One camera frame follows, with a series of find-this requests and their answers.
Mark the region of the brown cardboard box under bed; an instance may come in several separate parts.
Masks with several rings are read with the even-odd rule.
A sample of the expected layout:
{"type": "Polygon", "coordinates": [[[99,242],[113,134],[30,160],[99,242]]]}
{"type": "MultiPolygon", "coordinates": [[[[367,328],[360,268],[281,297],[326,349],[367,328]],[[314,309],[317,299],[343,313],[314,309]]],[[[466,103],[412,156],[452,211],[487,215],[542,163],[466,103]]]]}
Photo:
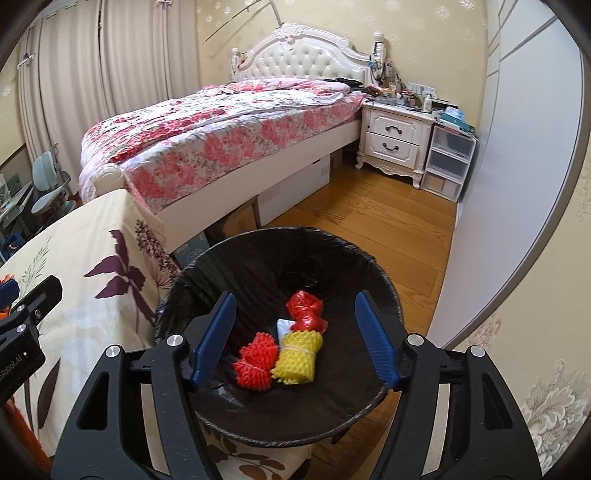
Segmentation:
{"type": "Polygon", "coordinates": [[[219,236],[223,239],[259,229],[259,211],[257,210],[256,197],[225,215],[218,221],[217,229],[219,236]]]}

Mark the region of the yellow foam fruit net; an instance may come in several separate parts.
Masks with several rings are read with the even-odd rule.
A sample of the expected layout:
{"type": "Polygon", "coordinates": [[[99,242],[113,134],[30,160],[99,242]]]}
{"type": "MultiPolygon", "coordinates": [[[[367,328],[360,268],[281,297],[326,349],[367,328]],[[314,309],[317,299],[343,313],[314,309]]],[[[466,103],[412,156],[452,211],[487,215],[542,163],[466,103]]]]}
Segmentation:
{"type": "Polygon", "coordinates": [[[280,344],[280,355],[270,370],[271,378],[284,385],[311,383],[315,379],[315,359],[322,348],[322,334],[317,331],[287,333],[280,344]]]}

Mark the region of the red crumpled plastic wrapper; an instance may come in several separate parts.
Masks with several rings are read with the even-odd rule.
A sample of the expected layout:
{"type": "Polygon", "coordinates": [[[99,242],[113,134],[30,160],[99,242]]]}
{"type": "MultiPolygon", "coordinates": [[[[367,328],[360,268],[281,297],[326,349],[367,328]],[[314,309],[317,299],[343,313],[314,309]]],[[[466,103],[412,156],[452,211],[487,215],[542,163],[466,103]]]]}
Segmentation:
{"type": "Polygon", "coordinates": [[[328,321],[322,317],[325,304],[321,299],[304,290],[297,291],[287,302],[287,312],[294,324],[291,331],[315,331],[324,334],[328,321]]]}

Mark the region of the pale blue desk chair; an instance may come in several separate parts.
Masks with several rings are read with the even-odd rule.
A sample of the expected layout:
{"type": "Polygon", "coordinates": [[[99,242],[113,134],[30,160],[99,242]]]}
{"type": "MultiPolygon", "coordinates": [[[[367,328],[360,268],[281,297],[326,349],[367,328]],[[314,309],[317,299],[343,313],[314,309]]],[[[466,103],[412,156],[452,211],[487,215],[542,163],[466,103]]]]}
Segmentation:
{"type": "Polygon", "coordinates": [[[32,180],[40,197],[32,206],[35,216],[51,213],[61,218],[76,208],[76,202],[69,199],[70,175],[63,170],[56,156],[56,148],[44,151],[33,161],[32,180]]]}

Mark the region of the teal box under bed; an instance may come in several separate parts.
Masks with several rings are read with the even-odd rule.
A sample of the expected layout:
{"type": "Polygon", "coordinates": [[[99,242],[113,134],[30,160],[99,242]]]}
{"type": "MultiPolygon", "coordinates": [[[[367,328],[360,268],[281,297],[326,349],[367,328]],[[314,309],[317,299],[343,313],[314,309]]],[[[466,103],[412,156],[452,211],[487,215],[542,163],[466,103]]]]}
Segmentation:
{"type": "Polygon", "coordinates": [[[205,233],[199,232],[183,245],[176,248],[172,252],[172,256],[174,257],[179,268],[184,269],[208,248],[209,242],[205,233]]]}

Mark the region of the clear plastic drawer unit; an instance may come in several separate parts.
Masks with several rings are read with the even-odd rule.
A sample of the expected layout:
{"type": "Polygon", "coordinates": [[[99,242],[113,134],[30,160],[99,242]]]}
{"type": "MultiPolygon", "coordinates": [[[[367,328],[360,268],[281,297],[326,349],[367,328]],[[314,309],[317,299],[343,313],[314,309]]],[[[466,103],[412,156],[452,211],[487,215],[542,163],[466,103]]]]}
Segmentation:
{"type": "Polygon", "coordinates": [[[457,203],[471,169],[478,139],[437,122],[427,153],[421,188],[457,203]]]}

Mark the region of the grey study desk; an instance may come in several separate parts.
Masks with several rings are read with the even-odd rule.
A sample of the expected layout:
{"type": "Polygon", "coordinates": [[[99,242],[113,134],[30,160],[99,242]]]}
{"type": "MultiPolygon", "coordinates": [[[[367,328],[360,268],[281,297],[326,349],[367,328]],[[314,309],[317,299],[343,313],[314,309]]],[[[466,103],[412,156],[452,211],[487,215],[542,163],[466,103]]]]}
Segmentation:
{"type": "Polygon", "coordinates": [[[32,237],[30,229],[23,219],[23,214],[33,193],[33,183],[28,182],[1,209],[1,235],[3,237],[8,237],[14,232],[22,234],[26,240],[32,237]]]}

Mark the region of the beige curtains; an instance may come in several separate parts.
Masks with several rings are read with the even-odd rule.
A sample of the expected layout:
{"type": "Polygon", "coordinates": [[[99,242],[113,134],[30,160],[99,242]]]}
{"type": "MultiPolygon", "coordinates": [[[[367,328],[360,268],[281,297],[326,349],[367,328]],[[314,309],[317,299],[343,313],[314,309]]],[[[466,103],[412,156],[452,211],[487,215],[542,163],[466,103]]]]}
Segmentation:
{"type": "Polygon", "coordinates": [[[29,157],[56,148],[78,193],[81,142],[90,127],[197,90],[197,2],[52,1],[16,52],[29,157]]]}

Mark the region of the white two-drawer nightstand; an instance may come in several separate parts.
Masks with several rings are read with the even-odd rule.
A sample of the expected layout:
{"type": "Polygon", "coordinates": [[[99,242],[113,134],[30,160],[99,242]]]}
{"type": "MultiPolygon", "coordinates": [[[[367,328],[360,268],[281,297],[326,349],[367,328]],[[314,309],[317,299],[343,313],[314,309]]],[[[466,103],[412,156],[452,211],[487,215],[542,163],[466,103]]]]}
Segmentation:
{"type": "Polygon", "coordinates": [[[435,122],[432,114],[365,100],[356,169],[370,165],[388,176],[408,177],[419,189],[435,122]]]}

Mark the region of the white cardboard box under bed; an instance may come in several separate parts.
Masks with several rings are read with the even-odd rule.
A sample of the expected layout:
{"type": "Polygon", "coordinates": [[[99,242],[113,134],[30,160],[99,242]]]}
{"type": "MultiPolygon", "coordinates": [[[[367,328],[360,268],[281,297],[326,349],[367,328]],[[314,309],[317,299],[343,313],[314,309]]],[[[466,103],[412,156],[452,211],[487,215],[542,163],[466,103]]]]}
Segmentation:
{"type": "Polygon", "coordinates": [[[329,184],[331,157],[326,155],[280,181],[256,199],[259,223],[264,226],[329,184]]]}

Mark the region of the white bed with floral quilt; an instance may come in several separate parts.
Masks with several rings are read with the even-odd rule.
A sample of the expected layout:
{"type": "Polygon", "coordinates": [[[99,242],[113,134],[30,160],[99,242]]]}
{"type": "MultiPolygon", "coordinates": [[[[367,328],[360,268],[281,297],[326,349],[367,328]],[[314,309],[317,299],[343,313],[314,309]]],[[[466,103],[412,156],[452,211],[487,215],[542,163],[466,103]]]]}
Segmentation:
{"type": "Polygon", "coordinates": [[[164,225],[174,250],[243,203],[360,136],[363,88],[382,51],[287,23],[246,53],[231,79],[119,114],[83,137],[80,195],[122,189],[164,225]]]}

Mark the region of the black lined trash bin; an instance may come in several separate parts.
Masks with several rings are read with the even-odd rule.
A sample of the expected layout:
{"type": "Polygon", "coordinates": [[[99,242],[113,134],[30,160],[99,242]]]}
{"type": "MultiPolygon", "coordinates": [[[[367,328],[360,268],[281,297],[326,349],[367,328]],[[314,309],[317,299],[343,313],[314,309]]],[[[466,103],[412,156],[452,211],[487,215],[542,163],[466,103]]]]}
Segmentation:
{"type": "Polygon", "coordinates": [[[182,333],[206,315],[224,291],[235,295],[236,318],[214,375],[190,396],[201,424],[260,448],[304,446],[347,431],[386,397],[355,319],[356,294],[367,290],[385,313],[402,320],[387,272],[355,244],[311,227],[275,227],[223,240],[175,278],[156,309],[156,342],[182,333]],[[276,336],[287,301],[304,290],[324,304],[328,322],[315,379],[274,382],[269,390],[238,386],[233,363],[256,333],[276,336]]]}

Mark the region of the red foam fruit net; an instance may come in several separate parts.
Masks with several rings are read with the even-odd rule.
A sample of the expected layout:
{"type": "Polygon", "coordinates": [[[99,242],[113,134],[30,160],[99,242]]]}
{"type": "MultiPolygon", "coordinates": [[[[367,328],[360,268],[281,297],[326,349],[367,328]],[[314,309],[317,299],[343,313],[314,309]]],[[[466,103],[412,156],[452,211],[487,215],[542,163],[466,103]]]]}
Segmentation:
{"type": "Polygon", "coordinates": [[[273,384],[271,370],[279,354],[280,347],[273,336],[257,332],[252,342],[240,348],[239,358],[232,365],[236,384],[247,390],[269,390],[273,384]]]}

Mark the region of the beige floral bedspread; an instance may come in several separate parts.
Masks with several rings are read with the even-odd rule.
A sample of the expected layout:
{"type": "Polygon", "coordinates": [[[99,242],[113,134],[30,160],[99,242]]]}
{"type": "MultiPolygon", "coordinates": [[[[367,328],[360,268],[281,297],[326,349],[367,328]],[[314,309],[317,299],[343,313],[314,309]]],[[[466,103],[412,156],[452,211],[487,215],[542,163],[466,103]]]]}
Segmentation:
{"type": "Polygon", "coordinates": [[[50,225],[1,265],[25,296],[48,276],[61,301],[39,323],[44,364],[1,405],[29,466],[51,469],[63,428],[85,381],[112,344],[153,344],[155,309],[179,269],[164,250],[164,227],[124,190],[108,193],[50,225]]]}

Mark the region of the white crumpled paper scrap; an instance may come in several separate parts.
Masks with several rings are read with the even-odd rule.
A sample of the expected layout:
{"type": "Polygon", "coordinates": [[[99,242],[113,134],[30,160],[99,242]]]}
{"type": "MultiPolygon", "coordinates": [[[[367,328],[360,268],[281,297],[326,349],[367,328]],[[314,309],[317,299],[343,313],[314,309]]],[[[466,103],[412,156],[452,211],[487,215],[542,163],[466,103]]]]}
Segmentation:
{"type": "Polygon", "coordinates": [[[276,321],[277,341],[280,345],[283,344],[284,337],[291,332],[291,326],[293,326],[294,323],[296,323],[296,321],[290,319],[279,319],[276,321]]]}

